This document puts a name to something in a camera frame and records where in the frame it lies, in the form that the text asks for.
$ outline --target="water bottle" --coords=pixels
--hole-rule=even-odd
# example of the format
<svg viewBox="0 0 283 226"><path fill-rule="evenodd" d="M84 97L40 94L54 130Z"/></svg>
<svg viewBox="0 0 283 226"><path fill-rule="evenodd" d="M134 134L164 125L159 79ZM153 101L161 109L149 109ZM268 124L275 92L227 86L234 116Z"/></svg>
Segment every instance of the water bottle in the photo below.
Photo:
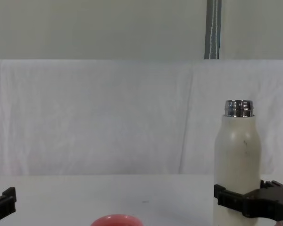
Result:
<svg viewBox="0 0 283 226"><path fill-rule="evenodd" d="M226 101L215 141L214 184L240 194L260 188L261 142L255 119L252 101ZM254 226L256 222L219 206L214 198L214 226Z"/></svg>

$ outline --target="white table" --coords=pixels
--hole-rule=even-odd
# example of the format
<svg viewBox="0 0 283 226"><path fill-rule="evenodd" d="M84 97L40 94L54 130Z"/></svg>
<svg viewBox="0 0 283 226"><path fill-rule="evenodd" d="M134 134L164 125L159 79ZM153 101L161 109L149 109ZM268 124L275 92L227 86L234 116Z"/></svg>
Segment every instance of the white table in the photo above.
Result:
<svg viewBox="0 0 283 226"><path fill-rule="evenodd" d="M265 176L283 183L283 176ZM89 226L113 213L138 217L145 226L211 226L213 177L110 175L0 177L0 195L16 187L16 213L0 226ZM261 219L260 226L274 222Z"/></svg>

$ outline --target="red bowl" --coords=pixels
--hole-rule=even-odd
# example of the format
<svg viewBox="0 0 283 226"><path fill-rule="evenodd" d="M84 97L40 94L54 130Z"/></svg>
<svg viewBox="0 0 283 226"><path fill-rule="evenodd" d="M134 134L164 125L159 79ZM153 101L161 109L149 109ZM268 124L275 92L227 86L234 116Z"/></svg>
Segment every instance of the red bowl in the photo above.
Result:
<svg viewBox="0 0 283 226"><path fill-rule="evenodd" d="M91 226L143 226L142 222L132 216L112 214L94 221Z"/></svg>

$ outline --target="bottle cap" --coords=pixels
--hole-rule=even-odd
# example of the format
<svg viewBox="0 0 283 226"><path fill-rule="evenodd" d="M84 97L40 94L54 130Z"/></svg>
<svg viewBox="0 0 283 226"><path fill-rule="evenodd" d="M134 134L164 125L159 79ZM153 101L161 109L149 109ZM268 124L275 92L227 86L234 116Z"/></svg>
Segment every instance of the bottle cap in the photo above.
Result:
<svg viewBox="0 0 283 226"><path fill-rule="evenodd" d="M225 116L227 117L253 117L253 109L251 100L227 100L225 102Z"/></svg>

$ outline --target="black clamp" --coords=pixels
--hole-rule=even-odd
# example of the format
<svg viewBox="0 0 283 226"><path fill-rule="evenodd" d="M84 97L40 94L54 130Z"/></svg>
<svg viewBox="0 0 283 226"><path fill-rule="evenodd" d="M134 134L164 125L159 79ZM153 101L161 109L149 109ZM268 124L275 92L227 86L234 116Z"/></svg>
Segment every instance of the black clamp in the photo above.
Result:
<svg viewBox="0 0 283 226"><path fill-rule="evenodd" d="M16 211L16 201L16 189L14 187L10 187L2 193L2 196L0 196L0 220Z"/></svg>
<svg viewBox="0 0 283 226"><path fill-rule="evenodd" d="M283 220L283 185L277 181L261 181L261 188L247 194L238 194L214 185L218 205L241 212L247 218Z"/></svg>

